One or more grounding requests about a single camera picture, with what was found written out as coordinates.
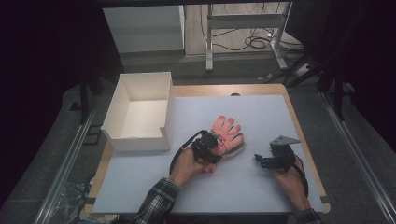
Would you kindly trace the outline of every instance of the plaid shirt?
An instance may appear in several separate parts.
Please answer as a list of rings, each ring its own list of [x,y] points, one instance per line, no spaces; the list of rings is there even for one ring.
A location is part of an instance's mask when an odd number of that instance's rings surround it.
[[[145,201],[131,223],[154,224],[162,223],[175,203],[181,187],[167,178],[162,178],[148,191]]]
[[[131,223],[157,224],[171,212],[181,187],[167,178],[162,178],[143,201]],[[298,224],[322,224],[314,209],[294,213]]]

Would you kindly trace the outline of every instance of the white box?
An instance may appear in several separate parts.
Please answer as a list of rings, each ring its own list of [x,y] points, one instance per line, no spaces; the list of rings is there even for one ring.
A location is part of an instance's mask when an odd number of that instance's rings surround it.
[[[118,151],[169,150],[174,98],[169,72],[121,74],[102,131]]]

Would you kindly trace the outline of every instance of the floor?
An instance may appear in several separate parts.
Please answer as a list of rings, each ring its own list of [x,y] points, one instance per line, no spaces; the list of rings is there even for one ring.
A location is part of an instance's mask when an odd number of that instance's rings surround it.
[[[205,71],[205,57],[200,54],[203,53],[199,50],[191,52],[193,56],[184,56],[180,52],[122,54],[121,59],[127,73],[170,71],[174,85],[249,84],[267,81],[282,83],[285,79],[284,72],[279,70],[273,54],[267,50],[218,53],[214,57],[212,73]],[[290,55],[288,63],[294,62],[298,56]],[[277,78],[270,80],[269,74]],[[293,78],[296,76],[290,74],[289,80]],[[91,100],[97,99],[90,133],[95,133],[103,123],[117,77],[101,77],[100,80],[105,91],[98,97],[90,97]],[[318,77],[311,77],[293,88],[288,88],[288,93],[332,207],[330,213],[320,214],[320,217],[325,223],[391,223],[385,218],[373,190],[368,187],[359,169],[358,162],[354,160],[332,121],[316,90],[317,81]],[[40,207],[46,201],[51,183],[70,150],[70,143],[80,128],[80,112],[70,110],[72,104],[79,101],[78,95],[78,87],[64,93],[63,107],[58,118],[35,160],[2,207],[0,223],[33,223],[36,220]],[[350,103],[348,96],[343,100],[345,125],[354,136],[356,145],[378,182],[390,199],[396,201],[396,178],[393,172],[396,168],[395,153]],[[76,189],[94,174],[105,142],[103,135],[85,135],[66,178],[73,188],[67,189]],[[68,221],[67,217],[58,216],[60,212],[64,210],[58,210],[49,223]],[[295,223],[292,216],[288,223]]]

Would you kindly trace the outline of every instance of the pink glove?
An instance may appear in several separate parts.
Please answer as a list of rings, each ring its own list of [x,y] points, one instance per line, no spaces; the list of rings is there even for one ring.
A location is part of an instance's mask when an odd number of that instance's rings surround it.
[[[218,146],[212,149],[212,152],[222,157],[222,160],[231,158],[240,153],[245,148],[244,135],[240,133],[241,126],[233,126],[233,118],[225,121],[224,116],[219,116],[210,131],[218,138]],[[215,172],[216,164],[209,164],[205,168],[208,173]]]

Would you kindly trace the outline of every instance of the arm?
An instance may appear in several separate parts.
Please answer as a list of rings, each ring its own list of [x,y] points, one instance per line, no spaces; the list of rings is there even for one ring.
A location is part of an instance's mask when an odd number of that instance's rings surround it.
[[[175,203],[181,187],[168,178],[162,178],[148,191],[145,201],[131,223],[160,223]]]
[[[175,203],[178,193],[188,180],[200,174],[206,164],[194,160],[191,147],[180,154],[169,178],[162,178],[148,191],[145,201],[131,223],[161,223]]]
[[[296,161],[296,165],[303,170],[303,163],[300,159]],[[297,223],[322,224],[323,222],[315,210],[311,208],[311,204],[305,196],[304,184],[298,172],[292,167],[285,173],[278,170],[272,170],[271,172],[296,208],[294,215]]]

